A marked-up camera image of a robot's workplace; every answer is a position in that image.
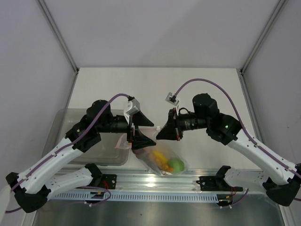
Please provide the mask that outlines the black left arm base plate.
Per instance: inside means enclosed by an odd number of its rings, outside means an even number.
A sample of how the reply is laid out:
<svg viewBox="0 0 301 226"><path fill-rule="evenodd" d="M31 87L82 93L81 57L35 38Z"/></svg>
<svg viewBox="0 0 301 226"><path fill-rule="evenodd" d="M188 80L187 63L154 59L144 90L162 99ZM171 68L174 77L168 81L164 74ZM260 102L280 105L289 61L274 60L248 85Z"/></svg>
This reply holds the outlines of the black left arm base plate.
<svg viewBox="0 0 301 226"><path fill-rule="evenodd" d="M115 189L117 184L117 175L116 174L103 174L100 187L105 189Z"/></svg>

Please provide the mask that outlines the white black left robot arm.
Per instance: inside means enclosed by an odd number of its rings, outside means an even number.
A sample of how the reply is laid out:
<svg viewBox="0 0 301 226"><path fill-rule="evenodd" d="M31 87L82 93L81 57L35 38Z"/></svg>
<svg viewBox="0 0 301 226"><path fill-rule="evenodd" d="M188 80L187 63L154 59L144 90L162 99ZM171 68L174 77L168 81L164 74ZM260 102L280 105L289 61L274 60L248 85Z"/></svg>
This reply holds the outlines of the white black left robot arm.
<svg viewBox="0 0 301 226"><path fill-rule="evenodd" d="M6 176L19 208L26 213L34 212L57 194L78 187L108 189L103 173L94 163L60 177L56 173L98 144L102 133L126 134L132 150L155 146L155 141L140 131L141 126L153 125L133 97L128 98L122 115L112 114L109 101L95 101L48 154L29 169Z"/></svg>

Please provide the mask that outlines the green toy lime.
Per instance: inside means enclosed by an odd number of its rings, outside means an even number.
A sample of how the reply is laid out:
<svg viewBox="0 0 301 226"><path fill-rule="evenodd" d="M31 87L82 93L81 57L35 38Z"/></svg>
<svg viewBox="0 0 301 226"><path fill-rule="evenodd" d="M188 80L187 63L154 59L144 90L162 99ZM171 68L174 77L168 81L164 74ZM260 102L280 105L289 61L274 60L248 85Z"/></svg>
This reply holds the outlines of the green toy lime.
<svg viewBox="0 0 301 226"><path fill-rule="evenodd" d="M172 174L180 174L185 170L185 164L179 158L169 159L167 165L168 165L168 172Z"/></svg>

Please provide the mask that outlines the clear pink zip top bag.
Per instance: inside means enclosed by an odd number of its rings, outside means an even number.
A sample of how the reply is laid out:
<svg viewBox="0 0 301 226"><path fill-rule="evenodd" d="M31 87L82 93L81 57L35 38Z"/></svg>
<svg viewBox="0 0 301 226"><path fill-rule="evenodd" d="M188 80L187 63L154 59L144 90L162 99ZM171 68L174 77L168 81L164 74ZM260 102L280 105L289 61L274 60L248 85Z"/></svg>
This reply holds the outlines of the clear pink zip top bag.
<svg viewBox="0 0 301 226"><path fill-rule="evenodd" d="M125 134L119 138L115 148L132 151L149 171L159 176L180 175L186 171L185 160L167 144L162 143L162 140L156 141L156 135L161 127L142 127L140 130L147 138L155 141L156 145L132 150Z"/></svg>

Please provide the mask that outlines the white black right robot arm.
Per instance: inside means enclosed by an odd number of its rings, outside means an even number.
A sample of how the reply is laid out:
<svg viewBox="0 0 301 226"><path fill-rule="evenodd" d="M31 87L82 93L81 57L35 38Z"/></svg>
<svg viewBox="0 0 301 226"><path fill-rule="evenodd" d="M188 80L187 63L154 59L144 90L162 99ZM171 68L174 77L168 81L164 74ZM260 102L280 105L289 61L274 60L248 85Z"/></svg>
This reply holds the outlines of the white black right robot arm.
<svg viewBox="0 0 301 226"><path fill-rule="evenodd" d="M168 112L164 127L157 140L180 141L189 130L206 129L207 135L228 146L257 165L262 171L240 171L231 166L221 166L214 176L200 176L197 184L202 191L243 191L250 189L265 193L273 202L289 206L301 187L301 165L286 161L251 136L241 123L219 111L217 102L208 94L193 97L194 111L180 113L179 100L169 93L166 101L175 107Z"/></svg>

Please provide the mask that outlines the orange toy food piece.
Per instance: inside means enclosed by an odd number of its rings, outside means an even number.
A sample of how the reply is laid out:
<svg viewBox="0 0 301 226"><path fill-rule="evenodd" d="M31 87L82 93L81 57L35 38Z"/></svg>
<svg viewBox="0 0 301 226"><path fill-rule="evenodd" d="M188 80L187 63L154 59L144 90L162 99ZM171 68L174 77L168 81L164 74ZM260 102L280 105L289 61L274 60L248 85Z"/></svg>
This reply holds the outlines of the orange toy food piece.
<svg viewBox="0 0 301 226"><path fill-rule="evenodd" d="M170 167L168 164L163 164L161 167L162 171L168 172L168 173L173 173L174 168Z"/></svg>

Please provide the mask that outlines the yellow toy fruit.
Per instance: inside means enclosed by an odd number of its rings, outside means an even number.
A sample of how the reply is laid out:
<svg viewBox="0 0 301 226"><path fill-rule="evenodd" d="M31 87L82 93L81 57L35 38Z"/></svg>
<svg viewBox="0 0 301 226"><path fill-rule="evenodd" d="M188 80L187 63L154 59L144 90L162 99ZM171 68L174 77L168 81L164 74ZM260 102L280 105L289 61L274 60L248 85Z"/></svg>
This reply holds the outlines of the yellow toy fruit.
<svg viewBox="0 0 301 226"><path fill-rule="evenodd" d="M166 164L167 158L159 151L153 151L153 158L157 164Z"/></svg>

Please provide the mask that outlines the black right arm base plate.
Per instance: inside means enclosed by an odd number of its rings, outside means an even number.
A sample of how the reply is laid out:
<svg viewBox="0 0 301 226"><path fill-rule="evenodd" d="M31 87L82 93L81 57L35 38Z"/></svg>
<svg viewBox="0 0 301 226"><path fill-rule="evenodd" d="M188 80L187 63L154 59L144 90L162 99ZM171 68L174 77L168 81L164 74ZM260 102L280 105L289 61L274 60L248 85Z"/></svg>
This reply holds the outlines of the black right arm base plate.
<svg viewBox="0 0 301 226"><path fill-rule="evenodd" d="M215 191L215 192L230 192L237 191L242 192L243 188L236 186L231 187L223 178L216 176L200 176L196 183L200 186L201 191Z"/></svg>

